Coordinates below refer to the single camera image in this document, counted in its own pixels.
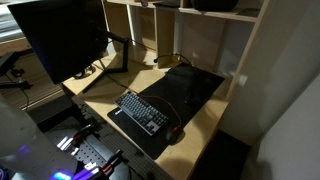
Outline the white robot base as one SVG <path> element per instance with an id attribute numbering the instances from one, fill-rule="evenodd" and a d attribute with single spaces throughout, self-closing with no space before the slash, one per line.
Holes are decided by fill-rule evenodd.
<path id="1" fill-rule="evenodd" d="M 50 180 L 55 173 L 73 175 L 77 160 L 60 150 L 30 116 L 0 96 L 0 164 L 24 180 Z"/>

